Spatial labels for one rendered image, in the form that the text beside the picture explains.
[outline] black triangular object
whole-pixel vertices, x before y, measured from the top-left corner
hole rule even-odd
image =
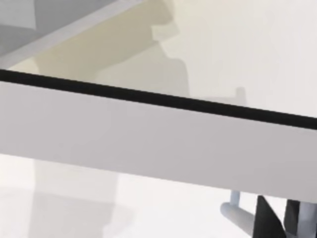
[[[297,236],[299,206],[299,201],[287,200],[284,227],[286,232],[293,236]]]
[[[258,196],[253,238],[286,238],[281,221],[263,196]]]

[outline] black trim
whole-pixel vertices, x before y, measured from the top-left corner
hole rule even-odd
[[[0,81],[317,130],[317,119],[0,69]]]

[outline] beige surface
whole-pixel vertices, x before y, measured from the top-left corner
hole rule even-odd
[[[316,12],[313,0],[149,0],[12,69],[244,105],[241,88],[250,107],[317,117]]]

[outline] black edge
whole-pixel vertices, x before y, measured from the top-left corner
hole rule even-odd
[[[317,130],[317,119],[0,69],[0,81]]]

